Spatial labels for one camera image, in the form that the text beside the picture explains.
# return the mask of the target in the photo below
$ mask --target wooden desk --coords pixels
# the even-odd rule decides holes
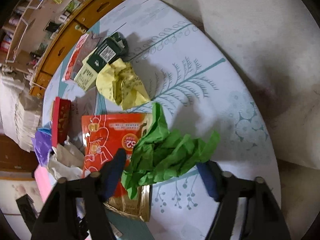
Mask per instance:
[[[89,28],[124,0],[85,0],[61,27],[39,62],[30,95],[43,98],[53,74]]]

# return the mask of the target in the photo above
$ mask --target table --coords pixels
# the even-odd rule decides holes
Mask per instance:
[[[170,128],[208,139],[213,129],[221,142],[212,160],[237,177],[264,177],[278,204],[280,180],[272,143],[259,110],[225,56],[189,20],[159,0],[127,0],[106,14],[93,32],[121,32],[129,44],[127,61],[154,101],[162,104]],[[82,146],[81,115],[120,112],[93,88],[84,93],[62,83],[70,52],[44,95],[43,124],[55,96],[73,101],[70,136]],[[150,112],[151,104],[129,112]],[[146,225],[108,214],[122,239],[204,239],[218,204],[207,196],[196,168],[153,185],[151,219]],[[232,239],[238,239],[244,199],[240,199]]]

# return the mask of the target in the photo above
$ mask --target drawer handle cutout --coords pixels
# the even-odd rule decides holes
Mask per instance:
[[[65,49],[65,48],[66,48],[66,47],[63,47],[62,49],[59,50],[58,56],[61,56],[61,54],[64,52],[64,49]]]
[[[102,5],[98,8],[97,12],[101,12],[101,11],[102,11],[105,7],[107,7],[109,4],[110,4],[109,2],[106,2],[106,3],[102,4]]]

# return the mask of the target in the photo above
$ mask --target qr code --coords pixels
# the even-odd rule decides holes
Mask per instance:
[[[107,46],[101,53],[100,53],[100,57],[103,58],[103,60],[105,62],[109,62],[114,56],[116,55],[116,53],[109,47]]]

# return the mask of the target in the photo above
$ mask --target purple paper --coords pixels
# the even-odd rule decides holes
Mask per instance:
[[[40,166],[48,165],[52,151],[51,135],[37,130],[35,138],[31,138],[31,140]]]

